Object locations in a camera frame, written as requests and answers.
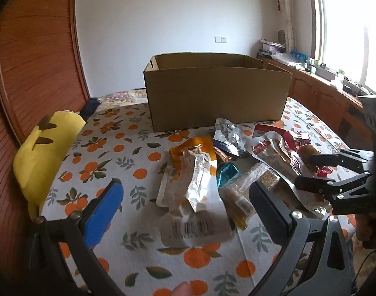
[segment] silver bolt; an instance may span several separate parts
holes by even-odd
[[[70,217],[71,219],[74,219],[74,220],[79,219],[79,218],[81,217],[81,212],[78,211],[78,210],[72,211],[72,212],[70,213],[69,217]]]
[[[331,222],[337,222],[337,221],[339,221],[335,216],[333,216],[333,215],[330,215],[329,216],[329,220],[331,221]]]
[[[293,211],[292,217],[294,217],[296,219],[301,219],[303,217],[303,214],[300,211]]]
[[[45,220],[46,220],[46,219],[44,218],[44,216],[38,216],[38,217],[36,217],[36,219],[35,219],[35,224],[36,224],[36,225],[43,224]]]

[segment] window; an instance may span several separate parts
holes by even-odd
[[[376,0],[316,1],[316,56],[376,93]]]

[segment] orange-patterned tablecloth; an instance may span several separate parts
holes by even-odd
[[[254,125],[244,124],[247,137],[252,136]],[[308,131],[323,153],[346,147],[328,126],[291,98],[282,120],[273,125]],[[209,129],[154,133],[147,103],[96,113],[67,153],[41,214],[48,220],[65,218],[85,208],[113,178],[119,178],[124,200],[94,253],[126,295],[167,296],[183,281],[190,282],[194,295],[247,295],[280,251],[258,215],[252,217],[248,229],[236,231],[226,243],[171,249],[160,241],[157,221],[165,210],[155,199],[168,151],[189,137],[209,136]],[[329,177],[342,180],[350,176],[347,170],[335,167]],[[350,237],[353,215],[339,216],[339,220],[345,236]],[[62,247],[76,283],[86,288],[69,250]],[[306,246],[289,285],[296,284],[310,248]]]

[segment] barcode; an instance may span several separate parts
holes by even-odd
[[[214,226],[209,219],[173,223],[173,236],[175,239],[199,238],[213,236],[214,234]]]
[[[240,209],[249,216],[253,211],[254,207],[251,203],[243,196],[241,196],[238,200],[236,200],[236,205],[240,207]]]

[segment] wall outlet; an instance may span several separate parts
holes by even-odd
[[[216,43],[226,43],[226,37],[214,37]]]

